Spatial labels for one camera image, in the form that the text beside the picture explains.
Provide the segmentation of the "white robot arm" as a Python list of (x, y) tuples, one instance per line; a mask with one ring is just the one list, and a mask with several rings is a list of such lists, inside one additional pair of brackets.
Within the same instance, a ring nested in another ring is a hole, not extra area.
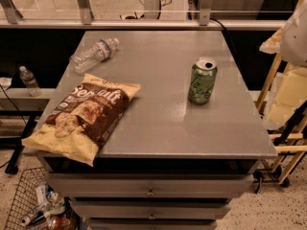
[(307, 66), (307, 0), (287, 20), (281, 36), (280, 53), (284, 61)]

